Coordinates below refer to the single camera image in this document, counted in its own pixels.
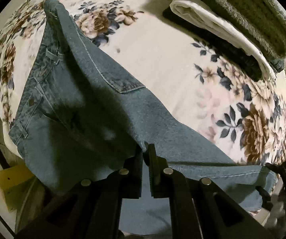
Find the folded white garment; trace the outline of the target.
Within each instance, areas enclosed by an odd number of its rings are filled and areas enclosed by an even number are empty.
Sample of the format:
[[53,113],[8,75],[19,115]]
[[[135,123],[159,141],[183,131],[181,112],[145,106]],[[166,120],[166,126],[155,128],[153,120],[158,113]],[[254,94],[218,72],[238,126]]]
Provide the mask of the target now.
[[259,64],[266,80],[276,80],[277,76],[260,49],[229,21],[218,16],[201,0],[172,0],[171,11],[187,22],[205,29],[224,39],[237,49],[243,49]]

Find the floral bed blanket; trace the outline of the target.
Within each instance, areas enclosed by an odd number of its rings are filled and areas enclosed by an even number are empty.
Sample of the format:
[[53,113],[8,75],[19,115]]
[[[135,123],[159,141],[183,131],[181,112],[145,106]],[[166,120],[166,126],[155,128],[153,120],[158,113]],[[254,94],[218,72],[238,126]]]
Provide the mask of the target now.
[[[14,0],[0,27],[0,118],[8,132],[36,59],[45,0]],[[213,42],[162,13],[172,0],[59,0],[83,33],[181,123],[239,164],[286,160],[286,72],[253,81]]]

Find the blue denim jeans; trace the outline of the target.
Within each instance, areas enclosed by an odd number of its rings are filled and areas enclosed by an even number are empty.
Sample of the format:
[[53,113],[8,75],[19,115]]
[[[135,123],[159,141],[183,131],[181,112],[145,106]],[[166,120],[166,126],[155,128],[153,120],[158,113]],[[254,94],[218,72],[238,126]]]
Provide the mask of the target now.
[[157,155],[192,179],[208,176],[247,211],[276,175],[238,166],[178,122],[149,89],[85,37],[57,0],[44,2],[46,27],[9,135],[37,178],[64,194],[99,180],[155,144]]

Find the folded black garment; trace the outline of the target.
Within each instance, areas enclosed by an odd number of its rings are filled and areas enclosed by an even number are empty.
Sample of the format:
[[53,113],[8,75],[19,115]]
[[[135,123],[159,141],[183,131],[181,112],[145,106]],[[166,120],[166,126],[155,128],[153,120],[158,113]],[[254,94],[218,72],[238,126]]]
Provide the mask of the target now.
[[243,49],[238,49],[215,34],[187,22],[173,13],[170,7],[166,8],[162,15],[213,46],[219,55],[224,55],[231,62],[236,63],[254,81],[262,79],[262,72],[257,60],[253,56],[248,56]]

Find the folded grey-green garment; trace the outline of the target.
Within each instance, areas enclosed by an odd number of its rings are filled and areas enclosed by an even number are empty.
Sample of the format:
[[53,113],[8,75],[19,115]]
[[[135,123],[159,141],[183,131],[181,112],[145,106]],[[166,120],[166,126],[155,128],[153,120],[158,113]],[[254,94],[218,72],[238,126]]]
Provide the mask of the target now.
[[272,58],[286,57],[286,12],[276,0],[203,0]]

